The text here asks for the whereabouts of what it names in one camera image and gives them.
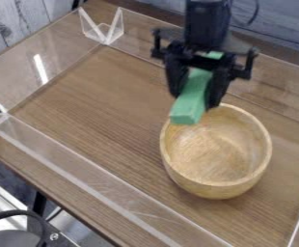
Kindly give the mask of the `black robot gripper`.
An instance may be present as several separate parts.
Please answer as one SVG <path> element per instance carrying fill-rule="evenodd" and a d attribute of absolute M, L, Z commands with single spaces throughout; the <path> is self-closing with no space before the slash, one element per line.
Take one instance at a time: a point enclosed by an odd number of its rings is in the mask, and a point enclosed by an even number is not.
<path fill-rule="evenodd" d="M 178 97 L 189 68 L 212 72 L 205 108 L 216 108 L 230 81 L 251 77 L 256 48 L 230 34 L 233 0 L 185 0 L 184 24 L 156 27 L 150 56 L 165 62 L 168 92 Z"/>

